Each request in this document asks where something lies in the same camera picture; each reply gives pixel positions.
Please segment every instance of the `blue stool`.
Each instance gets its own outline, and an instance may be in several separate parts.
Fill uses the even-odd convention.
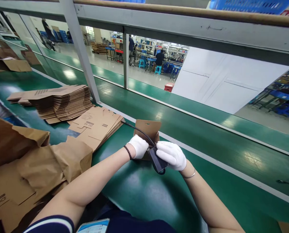
[[[158,73],[161,74],[162,66],[156,66],[154,74]]]
[[[140,59],[139,60],[139,65],[138,65],[139,68],[145,68],[145,60],[144,59]]]
[[[282,104],[279,107],[276,107],[274,111],[279,115],[286,115],[289,117],[289,104]]]

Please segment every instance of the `brown paper bag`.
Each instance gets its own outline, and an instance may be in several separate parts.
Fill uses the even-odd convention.
[[[21,158],[31,148],[47,145],[49,132],[13,126],[0,119],[0,166]]]
[[[69,183],[91,167],[93,150],[84,142],[68,136],[66,142],[51,147]]]
[[[65,181],[51,146],[38,147],[29,151],[19,160],[17,170],[35,190],[35,201],[40,200]]]

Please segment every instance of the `hand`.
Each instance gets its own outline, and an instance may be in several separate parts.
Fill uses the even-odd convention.
[[[133,157],[134,159],[142,159],[149,147],[149,144],[137,134],[127,144],[131,144],[135,148],[136,156]]]
[[[172,169],[177,171],[185,169],[187,166],[187,159],[177,144],[159,141],[156,146],[156,155],[165,162],[168,162]]]

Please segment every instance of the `wooden handrail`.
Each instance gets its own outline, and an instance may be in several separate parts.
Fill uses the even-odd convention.
[[[235,22],[271,25],[289,28],[289,17],[259,13],[247,13],[236,11],[208,10],[200,8],[165,6],[156,4],[139,4],[128,2],[97,1],[97,0],[73,0],[76,4],[113,7],[129,10],[148,11],[173,15],[192,16],[200,18],[211,18]]]

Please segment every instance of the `sleeve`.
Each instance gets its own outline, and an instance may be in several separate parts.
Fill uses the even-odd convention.
[[[70,218],[62,215],[53,215],[31,224],[23,233],[72,233],[74,225]]]

